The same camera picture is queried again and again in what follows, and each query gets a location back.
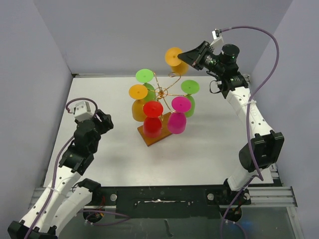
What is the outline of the orange wine glass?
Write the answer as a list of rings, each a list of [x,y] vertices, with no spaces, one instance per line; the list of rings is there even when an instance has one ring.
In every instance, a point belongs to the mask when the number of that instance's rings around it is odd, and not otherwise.
[[[188,72],[188,65],[178,58],[183,51],[178,47],[172,47],[165,53],[165,61],[176,75],[183,76]]]
[[[144,113],[143,107],[145,97],[148,95],[148,90],[144,85],[136,84],[130,87],[129,95],[135,101],[132,104],[132,116],[133,119],[138,122],[143,122],[147,117]]]

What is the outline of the green wine glass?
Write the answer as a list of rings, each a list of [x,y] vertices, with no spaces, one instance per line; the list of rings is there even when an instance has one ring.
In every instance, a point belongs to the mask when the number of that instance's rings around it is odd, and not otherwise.
[[[186,98],[191,102],[191,108],[185,113],[186,117],[193,116],[195,110],[195,99],[192,95],[198,93],[200,90],[199,84],[195,80],[185,80],[181,84],[182,91],[186,94]]]
[[[136,79],[142,83],[148,90],[147,96],[144,98],[145,102],[156,100],[155,88],[149,83],[154,78],[154,73],[150,69],[140,69],[136,73]]]

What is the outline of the red wine glass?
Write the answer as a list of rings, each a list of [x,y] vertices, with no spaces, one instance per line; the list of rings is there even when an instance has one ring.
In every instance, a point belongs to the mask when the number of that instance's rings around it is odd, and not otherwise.
[[[162,121],[160,116],[163,113],[163,106],[157,101],[149,101],[143,107],[147,116],[143,124],[143,133],[150,138],[160,136],[162,130]]]

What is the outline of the magenta wine glass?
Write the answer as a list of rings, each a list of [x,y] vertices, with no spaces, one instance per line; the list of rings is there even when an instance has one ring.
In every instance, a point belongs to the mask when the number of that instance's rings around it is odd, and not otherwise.
[[[174,109],[168,118],[167,128],[172,134],[181,134],[186,128],[186,115],[185,113],[191,109],[191,101],[183,96],[175,97],[171,106]]]

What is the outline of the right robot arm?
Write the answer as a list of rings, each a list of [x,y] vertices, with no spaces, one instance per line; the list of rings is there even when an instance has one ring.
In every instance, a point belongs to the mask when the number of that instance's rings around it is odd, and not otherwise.
[[[261,175],[261,171],[278,161],[284,144],[284,136],[266,122],[252,97],[251,90],[239,72],[237,57],[240,49],[225,44],[215,55],[208,42],[202,42],[190,51],[179,53],[178,59],[196,70],[206,69],[207,74],[218,82],[219,92],[232,106],[236,115],[245,124],[247,144],[239,151],[240,165],[227,178],[222,198],[232,204],[240,197],[240,190],[250,180]]]

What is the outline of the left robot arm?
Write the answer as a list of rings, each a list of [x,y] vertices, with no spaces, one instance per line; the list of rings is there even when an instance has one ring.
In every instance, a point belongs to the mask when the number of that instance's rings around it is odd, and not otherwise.
[[[20,221],[11,222],[7,229],[10,238],[56,239],[85,205],[100,202],[101,184],[79,179],[94,160],[101,136],[114,124],[101,110],[76,123],[73,136],[57,155],[51,182],[28,213]]]

